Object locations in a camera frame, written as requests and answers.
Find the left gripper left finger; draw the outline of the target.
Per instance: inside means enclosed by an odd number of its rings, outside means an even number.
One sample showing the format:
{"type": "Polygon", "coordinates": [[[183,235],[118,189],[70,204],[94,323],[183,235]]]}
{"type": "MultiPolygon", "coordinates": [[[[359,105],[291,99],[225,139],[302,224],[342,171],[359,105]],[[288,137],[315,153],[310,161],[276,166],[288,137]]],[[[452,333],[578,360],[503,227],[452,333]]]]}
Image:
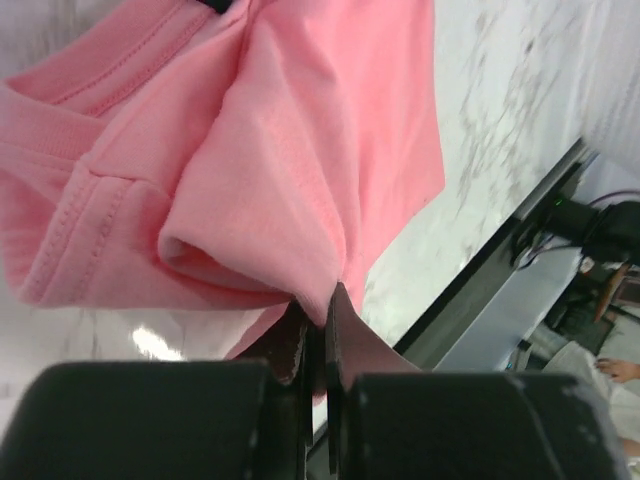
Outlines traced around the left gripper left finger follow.
{"type": "Polygon", "coordinates": [[[232,361],[62,363],[27,388],[5,479],[302,479],[311,438],[297,302],[232,361]]]}

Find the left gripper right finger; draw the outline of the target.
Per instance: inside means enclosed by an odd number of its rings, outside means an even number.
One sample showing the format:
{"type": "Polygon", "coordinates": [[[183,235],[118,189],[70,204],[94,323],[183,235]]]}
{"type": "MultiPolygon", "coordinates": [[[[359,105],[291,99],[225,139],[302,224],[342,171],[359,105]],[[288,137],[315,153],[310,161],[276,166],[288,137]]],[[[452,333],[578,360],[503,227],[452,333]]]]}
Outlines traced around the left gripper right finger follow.
{"type": "Polygon", "coordinates": [[[339,479],[630,477],[604,400],[580,378],[422,371],[359,318],[343,285],[325,347],[339,479]]]}

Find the pink t shirt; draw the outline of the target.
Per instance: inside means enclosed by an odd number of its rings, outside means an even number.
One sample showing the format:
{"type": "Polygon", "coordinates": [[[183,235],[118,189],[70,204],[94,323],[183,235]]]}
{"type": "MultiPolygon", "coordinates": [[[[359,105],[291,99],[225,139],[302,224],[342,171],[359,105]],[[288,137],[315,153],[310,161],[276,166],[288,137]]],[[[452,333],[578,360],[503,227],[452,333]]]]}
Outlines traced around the pink t shirt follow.
{"type": "Polygon", "coordinates": [[[444,186],[430,1],[127,1],[1,85],[1,252],[38,307],[317,324],[444,186]]]}

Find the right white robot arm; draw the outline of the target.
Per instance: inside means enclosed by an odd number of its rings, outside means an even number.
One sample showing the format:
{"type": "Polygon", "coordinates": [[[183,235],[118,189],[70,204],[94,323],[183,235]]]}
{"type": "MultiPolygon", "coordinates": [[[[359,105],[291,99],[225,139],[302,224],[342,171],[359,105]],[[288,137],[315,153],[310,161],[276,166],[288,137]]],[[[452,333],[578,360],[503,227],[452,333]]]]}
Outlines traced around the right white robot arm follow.
{"type": "Polygon", "coordinates": [[[544,252],[577,249],[602,263],[639,264],[639,191],[610,192],[587,203],[556,194],[541,202],[511,241],[511,266],[523,270],[544,252]]]}

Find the person's hand in background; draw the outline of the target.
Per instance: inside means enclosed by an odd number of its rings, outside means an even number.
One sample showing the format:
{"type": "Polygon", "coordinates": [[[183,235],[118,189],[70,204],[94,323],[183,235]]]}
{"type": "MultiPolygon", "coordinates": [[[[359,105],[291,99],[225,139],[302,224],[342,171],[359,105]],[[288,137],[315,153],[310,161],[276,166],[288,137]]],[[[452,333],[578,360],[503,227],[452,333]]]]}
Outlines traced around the person's hand in background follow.
{"type": "Polygon", "coordinates": [[[601,358],[596,361],[596,367],[616,383],[626,383],[640,378],[640,365],[633,362],[601,358]]]}

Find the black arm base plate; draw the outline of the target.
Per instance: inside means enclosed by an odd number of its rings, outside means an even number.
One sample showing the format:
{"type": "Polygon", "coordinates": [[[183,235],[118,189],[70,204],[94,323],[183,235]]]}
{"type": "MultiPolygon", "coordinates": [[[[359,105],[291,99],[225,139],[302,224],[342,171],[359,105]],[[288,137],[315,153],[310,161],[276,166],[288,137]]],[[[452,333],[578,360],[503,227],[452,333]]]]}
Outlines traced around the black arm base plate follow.
{"type": "Polygon", "coordinates": [[[395,351],[424,370],[504,368],[567,285],[577,261],[574,251],[559,250],[519,270],[514,247],[558,194],[575,192],[596,157],[577,141],[398,340],[395,351]]]}

